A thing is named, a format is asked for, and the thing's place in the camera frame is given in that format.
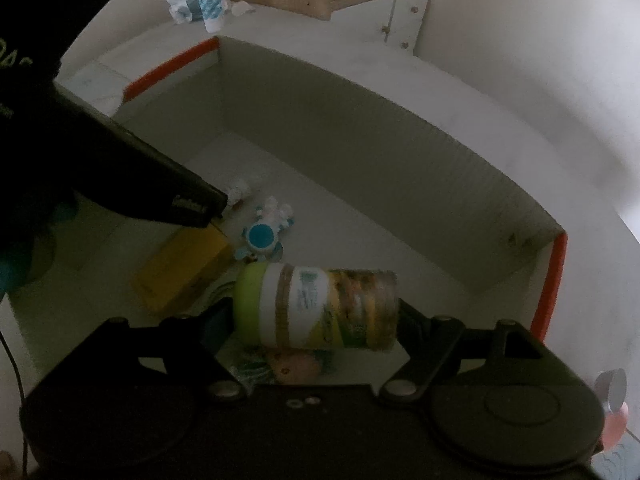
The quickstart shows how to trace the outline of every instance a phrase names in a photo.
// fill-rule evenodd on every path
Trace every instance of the blue toy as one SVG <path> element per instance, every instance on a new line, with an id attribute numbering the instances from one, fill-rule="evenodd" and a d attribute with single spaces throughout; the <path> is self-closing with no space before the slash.
<path id="1" fill-rule="evenodd" d="M 236 251 L 236 260 L 277 262 L 282 257 L 278 234 L 293 225 L 293 209 L 289 204 L 278 208 L 278 201 L 270 196 L 255 210 L 257 221 L 242 230 L 245 247 Z"/>

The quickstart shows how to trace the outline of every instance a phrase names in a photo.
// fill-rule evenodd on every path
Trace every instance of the yellow package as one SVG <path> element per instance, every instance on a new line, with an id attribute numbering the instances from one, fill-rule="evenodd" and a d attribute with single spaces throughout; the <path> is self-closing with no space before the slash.
<path id="1" fill-rule="evenodd" d="M 182 228 L 135 275 L 132 286 L 156 316 L 188 309 L 232 263 L 234 250 L 214 226 Z"/>

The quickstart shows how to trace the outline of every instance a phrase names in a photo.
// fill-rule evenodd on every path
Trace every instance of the white cabinet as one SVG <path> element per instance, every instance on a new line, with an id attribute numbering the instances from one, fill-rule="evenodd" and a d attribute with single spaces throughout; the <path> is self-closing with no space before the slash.
<path id="1" fill-rule="evenodd" d="M 346 34 L 413 53 L 429 0 L 371 0 L 331 15 Z"/>
<path id="2" fill-rule="evenodd" d="M 386 44 L 414 51 L 429 0 L 396 0 Z"/>
<path id="3" fill-rule="evenodd" d="M 331 22 L 364 41 L 385 41 L 395 0 L 371 0 L 334 10 Z"/>

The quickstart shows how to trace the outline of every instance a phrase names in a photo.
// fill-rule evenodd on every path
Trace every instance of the bottle label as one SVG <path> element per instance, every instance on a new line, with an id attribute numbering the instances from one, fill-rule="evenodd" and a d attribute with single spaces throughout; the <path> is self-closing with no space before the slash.
<path id="1" fill-rule="evenodd" d="M 260 295 L 260 339 L 278 348 L 390 348 L 398 298 L 391 272 L 272 264 Z"/>

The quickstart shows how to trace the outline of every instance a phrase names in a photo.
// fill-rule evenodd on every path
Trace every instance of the blue label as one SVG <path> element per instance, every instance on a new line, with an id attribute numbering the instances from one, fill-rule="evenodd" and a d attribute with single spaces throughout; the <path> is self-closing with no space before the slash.
<path id="1" fill-rule="evenodd" d="M 199 0 L 203 20 L 213 20 L 222 14 L 222 0 Z"/>

